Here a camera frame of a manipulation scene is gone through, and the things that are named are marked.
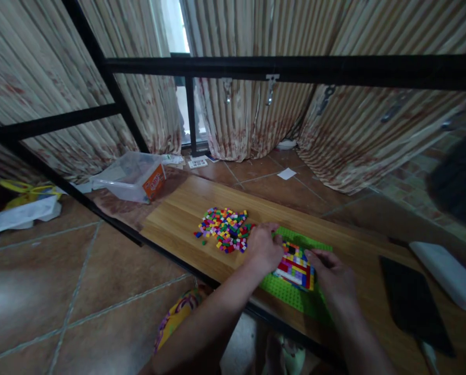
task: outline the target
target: black phone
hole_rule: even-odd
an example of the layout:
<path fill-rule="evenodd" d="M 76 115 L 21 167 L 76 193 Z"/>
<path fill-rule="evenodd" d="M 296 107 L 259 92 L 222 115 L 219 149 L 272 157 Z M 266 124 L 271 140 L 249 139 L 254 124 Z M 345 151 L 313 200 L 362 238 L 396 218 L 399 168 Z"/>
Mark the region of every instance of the black phone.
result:
<path fill-rule="evenodd" d="M 455 349 L 448 337 L 425 276 L 410 267 L 379 256 L 391 313 L 396 325 L 449 357 Z"/>

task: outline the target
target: tiled floor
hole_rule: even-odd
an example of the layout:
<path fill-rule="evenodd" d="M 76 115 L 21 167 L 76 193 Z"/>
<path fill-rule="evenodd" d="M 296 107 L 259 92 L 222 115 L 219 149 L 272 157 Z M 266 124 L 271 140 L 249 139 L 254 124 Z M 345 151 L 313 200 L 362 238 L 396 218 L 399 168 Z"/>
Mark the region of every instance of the tiled floor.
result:
<path fill-rule="evenodd" d="M 286 167 L 297 172 L 287 181 L 276 176 Z M 372 191 L 349 197 L 325 187 L 294 151 L 192 173 L 310 215 L 406 241 L 435 239 L 463 254 L 456 237 Z M 0 373 L 136 373 L 165 312 L 195 283 L 66 197 L 58 218 L 0 235 Z M 249 368 L 262 336 L 254 330 L 265 333 L 260 327 L 242 318 L 224 374 Z"/>

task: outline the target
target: wooden table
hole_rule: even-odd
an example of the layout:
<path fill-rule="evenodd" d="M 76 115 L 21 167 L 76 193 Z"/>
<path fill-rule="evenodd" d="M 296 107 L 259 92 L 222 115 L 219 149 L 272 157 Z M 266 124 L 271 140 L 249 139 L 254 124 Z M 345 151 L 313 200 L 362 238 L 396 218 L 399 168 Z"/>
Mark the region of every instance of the wooden table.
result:
<path fill-rule="evenodd" d="M 413 337 L 399 330 L 391 318 L 379 265 L 378 255 L 384 255 L 426 274 L 408 249 L 195 176 L 189 177 L 146 218 L 141 234 L 192 267 L 223 282 L 243 262 L 244 254 L 238 251 L 225 254 L 216 248 L 214 238 L 208 238 L 203 246 L 201 239 L 193 236 L 204 212 L 210 207 L 245 209 L 248 211 L 247 222 L 274 221 L 331 245 L 335 254 L 355 271 L 360 306 L 398 373 L 429 373 Z M 427 279 L 457 352 L 455 359 L 437 354 L 440 373 L 466 374 L 466 311 L 457 307 L 430 275 Z M 334 331 L 260 289 L 255 292 L 254 299 L 304 335 L 338 351 Z"/>

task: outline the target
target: green baseplate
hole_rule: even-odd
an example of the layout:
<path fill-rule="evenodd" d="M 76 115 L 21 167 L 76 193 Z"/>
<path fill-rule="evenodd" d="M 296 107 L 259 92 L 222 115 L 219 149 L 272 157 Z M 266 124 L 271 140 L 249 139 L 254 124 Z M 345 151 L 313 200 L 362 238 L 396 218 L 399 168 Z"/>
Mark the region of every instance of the green baseplate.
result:
<path fill-rule="evenodd" d="M 279 227 L 276 234 L 281 234 L 284 241 L 289 241 L 304 249 L 318 248 L 332 251 L 331 246 L 312 240 L 284 227 Z M 314 291 L 305 292 L 293 287 L 288 281 L 270 273 L 261 282 L 260 288 L 320 323 L 328 326 L 333 325 L 332 318 L 326 309 L 325 301 L 317 282 L 314 283 Z"/>

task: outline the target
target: clear plastic container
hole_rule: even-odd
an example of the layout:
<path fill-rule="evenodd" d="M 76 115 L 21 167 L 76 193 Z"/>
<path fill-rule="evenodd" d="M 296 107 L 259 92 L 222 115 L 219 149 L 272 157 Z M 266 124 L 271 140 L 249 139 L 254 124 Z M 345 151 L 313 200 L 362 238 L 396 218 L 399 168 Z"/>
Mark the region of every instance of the clear plastic container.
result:
<path fill-rule="evenodd" d="M 149 203 L 143 185 L 161 165 L 162 157 L 129 151 L 100 174 L 92 177 L 99 185 L 124 201 Z M 165 179 L 165 170 L 161 168 Z"/>

